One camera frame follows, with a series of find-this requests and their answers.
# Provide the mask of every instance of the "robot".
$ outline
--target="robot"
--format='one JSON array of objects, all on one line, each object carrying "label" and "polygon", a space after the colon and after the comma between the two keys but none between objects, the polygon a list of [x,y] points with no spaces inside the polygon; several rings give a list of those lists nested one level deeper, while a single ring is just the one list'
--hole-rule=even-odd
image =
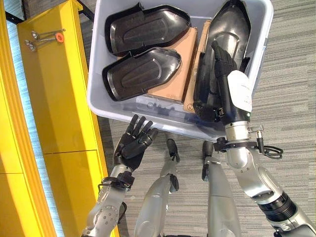
[{"label": "robot", "polygon": [[[241,188],[254,200],[275,229],[274,237],[316,237],[312,221],[260,164],[260,156],[280,158],[283,150],[265,146],[263,127],[250,126],[250,112],[234,104],[228,81],[240,79],[240,74],[236,73],[236,63],[216,41],[212,43],[212,48],[221,98],[221,107],[214,108],[212,116],[223,123],[226,133],[226,138],[218,138],[214,143],[214,150],[225,152],[226,163],[236,174]],[[155,128],[150,129],[153,124],[151,121],[139,132],[145,118],[142,117],[134,128],[137,118],[133,117],[118,143],[114,154],[115,167],[110,177],[103,179],[100,185],[99,198],[89,213],[82,237],[109,237],[118,222],[119,207],[134,181],[132,172],[139,166],[145,149],[151,145],[158,132]],[[252,134],[256,134],[256,141],[251,141]],[[209,182],[208,237],[240,237],[230,187],[219,160],[212,156],[212,146],[209,142],[203,145],[202,178]],[[146,194],[136,222],[134,234],[137,237],[164,236],[162,229],[169,191],[174,192],[179,188],[175,168],[179,161],[177,149],[171,141],[168,147],[172,158]]]}]

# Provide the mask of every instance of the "robotic hand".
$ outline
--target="robotic hand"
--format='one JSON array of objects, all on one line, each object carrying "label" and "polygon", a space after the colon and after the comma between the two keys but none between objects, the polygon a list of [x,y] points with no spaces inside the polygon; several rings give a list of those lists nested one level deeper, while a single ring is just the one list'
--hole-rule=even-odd
[{"label": "robotic hand", "polygon": [[136,124],[137,119],[138,116],[134,115],[118,142],[113,157],[115,166],[110,177],[98,185],[99,197],[89,212],[81,237],[109,237],[119,221],[119,208],[134,182],[132,172],[139,167],[145,150],[158,134],[156,128],[150,129],[151,121],[139,132],[146,118],[141,117]]},{"label": "robotic hand", "polygon": [[[215,76],[222,101],[218,117],[224,124],[226,133],[226,138],[217,139],[215,150],[226,153],[228,166],[236,174],[241,188],[258,204],[275,228],[275,237],[316,237],[314,224],[260,164],[260,154],[276,159],[281,158],[283,150],[264,146],[262,125],[249,126],[250,111],[234,104],[229,88],[228,77],[236,70],[236,64],[216,41],[212,47],[216,59]],[[257,142],[250,141],[251,133],[256,134]]]}]

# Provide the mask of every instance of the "yellow cabinet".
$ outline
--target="yellow cabinet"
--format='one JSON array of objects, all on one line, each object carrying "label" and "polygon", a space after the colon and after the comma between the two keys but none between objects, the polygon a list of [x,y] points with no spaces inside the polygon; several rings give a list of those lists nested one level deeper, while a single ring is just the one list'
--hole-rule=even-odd
[{"label": "yellow cabinet", "polygon": [[96,151],[44,155],[65,236],[80,236],[102,177]]},{"label": "yellow cabinet", "polygon": [[[17,25],[23,66],[39,141],[44,154],[95,150],[86,103],[87,66],[75,1],[62,3]],[[65,29],[64,43],[47,43],[32,52],[24,40]]]},{"label": "yellow cabinet", "polygon": [[1,236],[40,237],[23,174],[0,174]]},{"label": "yellow cabinet", "polygon": [[4,91],[0,86],[0,174],[4,173],[22,173],[22,168],[6,109]]}]

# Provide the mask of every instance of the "plastic tub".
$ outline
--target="plastic tub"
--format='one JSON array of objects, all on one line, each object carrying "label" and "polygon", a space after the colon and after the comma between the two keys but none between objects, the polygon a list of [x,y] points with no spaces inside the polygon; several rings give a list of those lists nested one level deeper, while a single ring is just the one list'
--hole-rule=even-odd
[{"label": "plastic tub", "polygon": [[[205,123],[195,114],[183,111],[183,105],[162,98],[143,95],[126,101],[113,101],[102,80],[102,70],[108,64],[117,60],[106,47],[104,24],[106,18],[116,12],[134,6],[137,0],[98,0],[92,35],[87,102],[90,109],[97,115],[130,121],[134,114],[144,115],[147,120],[154,122],[153,127],[177,134],[191,136],[209,141],[215,141],[225,136],[224,128],[219,123]],[[200,31],[206,19],[211,19],[220,10],[224,0],[142,0],[145,9],[170,4],[186,11],[191,16],[193,27]],[[268,33],[270,30],[273,7],[270,0],[244,0],[251,22],[251,34],[246,51],[250,62],[246,74],[252,80],[255,88],[260,76],[261,66]]]}]

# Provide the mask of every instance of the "yellow panel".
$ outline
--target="yellow panel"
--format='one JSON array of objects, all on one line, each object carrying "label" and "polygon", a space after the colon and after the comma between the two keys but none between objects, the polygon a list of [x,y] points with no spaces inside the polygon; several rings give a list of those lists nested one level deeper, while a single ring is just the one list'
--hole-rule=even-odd
[{"label": "yellow panel", "polygon": [[40,237],[23,174],[0,174],[1,236]]},{"label": "yellow panel", "polygon": [[[77,6],[71,0],[18,25],[18,35],[31,104],[43,153],[96,150],[86,103],[82,40]],[[50,42],[31,52],[24,40],[64,28],[65,42]]]},{"label": "yellow panel", "polygon": [[80,236],[102,179],[97,153],[48,154],[44,160],[64,233]]},{"label": "yellow panel", "polygon": [[[0,161],[11,160],[12,167],[16,164],[16,157],[20,162],[23,174],[1,174],[1,236],[41,236],[55,237],[55,229],[49,214],[45,195],[41,186],[40,176],[37,170],[31,140],[26,126],[21,99],[14,73],[13,60],[10,50],[9,37],[6,28],[6,19],[3,1],[0,0],[0,104],[1,104],[1,128],[7,126],[11,129],[11,137],[1,140]],[[8,153],[6,145],[12,148]],[[10,218],[3,218],[6,211],[12,214]]]},{"label": "yellow panel", "polygon": [[0,79],[0,173],[22,173]]}]

